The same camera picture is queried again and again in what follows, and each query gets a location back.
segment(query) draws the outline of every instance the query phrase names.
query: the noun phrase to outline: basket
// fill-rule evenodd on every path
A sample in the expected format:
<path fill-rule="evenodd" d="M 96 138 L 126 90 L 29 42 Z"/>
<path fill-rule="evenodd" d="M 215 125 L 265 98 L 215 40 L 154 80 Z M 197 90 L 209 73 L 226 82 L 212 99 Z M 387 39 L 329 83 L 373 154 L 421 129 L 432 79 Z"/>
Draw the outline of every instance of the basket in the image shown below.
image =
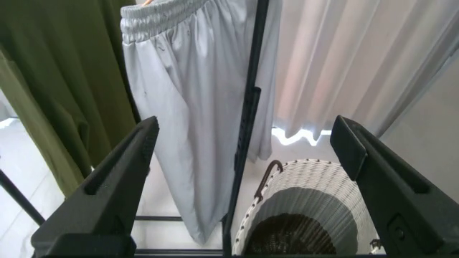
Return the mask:
<path fill-rule="evenodd" d="M 232 253 L 368 254 L 376 237 L 359 188 L 340 164 L 273 161 L 241 222 Z"/>

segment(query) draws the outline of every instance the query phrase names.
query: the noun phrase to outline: olive green fabric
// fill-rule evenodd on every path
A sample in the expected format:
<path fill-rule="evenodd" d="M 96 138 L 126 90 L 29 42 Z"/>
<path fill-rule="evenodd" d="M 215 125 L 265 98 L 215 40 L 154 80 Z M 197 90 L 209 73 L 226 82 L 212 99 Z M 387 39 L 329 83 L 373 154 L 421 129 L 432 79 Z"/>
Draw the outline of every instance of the olive green fabric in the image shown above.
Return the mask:
<path fill-rule="evenodd" d="M 0 2 L 0 88 L 69 196 L 136 124 L 120 35 L 133 1 Z"/>

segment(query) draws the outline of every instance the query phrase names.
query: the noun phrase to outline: white wicker basket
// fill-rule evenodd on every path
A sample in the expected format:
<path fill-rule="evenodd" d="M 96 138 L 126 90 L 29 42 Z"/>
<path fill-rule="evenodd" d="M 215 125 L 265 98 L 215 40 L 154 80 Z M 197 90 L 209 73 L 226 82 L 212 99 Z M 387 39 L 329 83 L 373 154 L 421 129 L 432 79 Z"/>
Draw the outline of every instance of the white wicker basket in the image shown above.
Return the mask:
<path fill-rule="evenodd" d="M 376 230 L 359 188 L 340 164 L 304 159 L 285 163 L 283 169 L 278 166 L 270 173 L 274 164 L 270 164 L 241 222 L 233 254 L 244 252 L 261 221 L 280 214 L 302 214 L 318 221 L 330 235 L 337 254 L 371 251 L 369 243 L 377 237 Z"/>

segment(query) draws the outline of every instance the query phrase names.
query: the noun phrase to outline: elastic waistband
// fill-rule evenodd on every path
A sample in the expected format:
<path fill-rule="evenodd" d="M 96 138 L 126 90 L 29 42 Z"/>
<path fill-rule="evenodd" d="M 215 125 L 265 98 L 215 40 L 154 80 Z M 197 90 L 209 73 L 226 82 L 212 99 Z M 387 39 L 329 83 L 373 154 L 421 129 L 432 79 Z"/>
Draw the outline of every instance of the elastic waistband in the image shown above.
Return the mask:
<path fill-rule="evenodd" d="M 121 8 L 123 42 L 142 42 L 185 20 L 209 0 L 154 0 Z"/>

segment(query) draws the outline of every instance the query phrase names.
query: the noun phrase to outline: dark item in basket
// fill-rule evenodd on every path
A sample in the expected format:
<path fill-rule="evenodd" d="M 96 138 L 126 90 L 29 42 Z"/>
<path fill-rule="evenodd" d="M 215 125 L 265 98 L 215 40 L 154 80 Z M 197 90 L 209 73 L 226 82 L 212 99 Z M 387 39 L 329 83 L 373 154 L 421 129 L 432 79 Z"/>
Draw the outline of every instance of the dark item in basket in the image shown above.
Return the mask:
<path fill-rule="evenodd" d="M 328 232 L 315 219 L 281 214 L 255 227 L 245 254 L 336 254 L 336 249 Z"/>

